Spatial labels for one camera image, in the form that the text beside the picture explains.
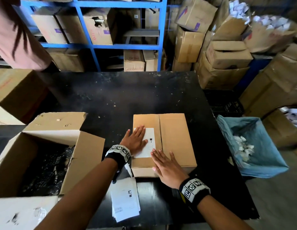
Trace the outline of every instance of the concrete floor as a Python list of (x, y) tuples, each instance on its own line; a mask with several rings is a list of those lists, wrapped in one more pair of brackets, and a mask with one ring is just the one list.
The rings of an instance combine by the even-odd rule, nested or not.
[[(282, 151), (281, 154), (289, 166), (287, 172), (274, 178), (255, 178), (246, 182), (260, 215), (259, 220), (246, 221), (255, 230), (297, 230), (297, 155), (292, 151)], [(165, 226), (152, 226), (144, 230), (147, 229), (164, 230)], [(211, 228), (206, 223), (185, 224), (181, 228), (181, 230), (209, 229)]]

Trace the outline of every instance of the tabletop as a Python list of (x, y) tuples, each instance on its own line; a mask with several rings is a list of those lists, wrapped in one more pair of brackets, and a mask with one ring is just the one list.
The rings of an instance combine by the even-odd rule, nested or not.
[[(104, 154), (132, 128), (134, 114), (185, 113), (197, 168), (211, 195), (242, 219), (259, 218), (229, 148), (194, 72), (40, 73), (57, 101), (40, 112), (87, 112), (82, 131), (105, 138)], [(0, 151), (24, 126), (0, 126)], [(128, 176), (123, 171), (118, 179)], [(140, 215), (116, 223), (108, 192), (88, 228), (204, 222), (182, 202), (177, 190), (158, 178), (136, 178)]]

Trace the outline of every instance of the black basket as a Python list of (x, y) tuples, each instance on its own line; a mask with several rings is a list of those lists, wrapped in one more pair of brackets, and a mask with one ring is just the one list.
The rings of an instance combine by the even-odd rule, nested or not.
[(204, 89), (204, 94), (215, 117), (241, 117), (244, 114), (242, 104), (231, 90)]

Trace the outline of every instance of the blue shelf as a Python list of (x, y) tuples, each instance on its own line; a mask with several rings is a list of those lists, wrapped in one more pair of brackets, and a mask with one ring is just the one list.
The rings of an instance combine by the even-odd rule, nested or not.
[[(83, 31), (85, 33), (88, 44), (53, 44), (53, 43), (41, 43), (43, 47), (52, 48), (89, 48), (91, 50), (95, 65), (97, 70), (100, 72), (100, 66), (95, 54), (94, 49), (139, 49), (139, 50), (158, 50), (158, 67), (157, 70), (160, 71), (161, 68), (161, 57), (162, 57), (162, 46), (164, 38), (164, 28), (166, 21), (166, 8), (167, 0), (162, 0), (162, 2), (149, 2), (149, 1), (95, 1), (95, 0), (73, 0), (71, 2), (47, 2), (47, 1), (31, 1), (31, 0), (21, 0), (21, 5), (26, 7), (29, 14), (32, 14), (31, 7), (42, 7), (42, 6), (62, 6), (62, 7), (75, 7), (78, 13), (79, 20), (81, 22)], [(114, 44), (114, 45), (94, 45), (91, 42), (88, 30), (85, 26), (83, 20), (83, 15), (81, 12), (81, 7), (103, 7), (103, 8), (158, 8), (159, 9), (159, 38), (158, 45), (146, 45), (146, 44)]]

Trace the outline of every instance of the trash bin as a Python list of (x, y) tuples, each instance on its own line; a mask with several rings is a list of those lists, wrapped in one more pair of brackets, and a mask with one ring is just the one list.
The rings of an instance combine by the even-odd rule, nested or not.
[[(266, 132), (260, 118), (223, 117), (216, 118), (227, 145), (242, 176), (271, 178), (288, 170), (288, 166)], [(254, 145), (254, 153), (246, 163), (239, 156), (239, 146), (234, 135), (243, 136)]]

